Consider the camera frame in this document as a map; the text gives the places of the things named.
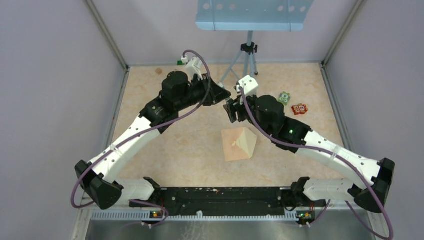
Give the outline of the peach envelope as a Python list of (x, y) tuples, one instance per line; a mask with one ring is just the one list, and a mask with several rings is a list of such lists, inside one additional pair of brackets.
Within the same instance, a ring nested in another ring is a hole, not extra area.
[(242, 128), (221, 130), (223, 153), (226, 162), (245, 160), (243, 159), (242, 151), (236, 146), (236, 140), (240, 136)]

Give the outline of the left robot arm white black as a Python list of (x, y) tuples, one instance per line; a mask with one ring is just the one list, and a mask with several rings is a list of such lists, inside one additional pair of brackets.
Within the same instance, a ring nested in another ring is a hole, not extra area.
[(101, 210), (111, 208), (123, 195), (124, 186), (117, 182), (121, 170), (150, 141), (184, 119), (181, 111), (210, 107), (230, 96), (228, 90), (207, 74), (195, 73), (189, 78), (182, 71), (170, 72), (162, 81), (158, 96), (145, 105), (114, 143), (92, 160), (80, 160), (75, 165), (76, 186)]

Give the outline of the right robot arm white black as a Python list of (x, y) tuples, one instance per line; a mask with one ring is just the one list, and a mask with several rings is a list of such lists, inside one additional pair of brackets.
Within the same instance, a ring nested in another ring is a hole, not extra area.
[(286, 116), (284, 105), (270, 95), (248, 96), (246, 101), (239, 95), (223, 108), (231, 123), (248, 121), (277, 148), (316, 160), (344, 177), (301, 177), (291, 185), (297, 205), (317, 200), (354, 201), (366, 211), (382, 213), (393, 182), (394, 161), (366, 158), (329, 141), (309, 125)]

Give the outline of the cream paper letter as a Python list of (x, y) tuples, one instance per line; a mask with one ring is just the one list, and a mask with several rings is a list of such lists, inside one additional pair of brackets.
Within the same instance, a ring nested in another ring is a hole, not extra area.
[(237, 138), (235, 145), (242, 152), (242, 159), (251, 159), (254, 155), (255, 147), (257, 144), (257, 135), (250, 129), (243, 127), (240, 136)]

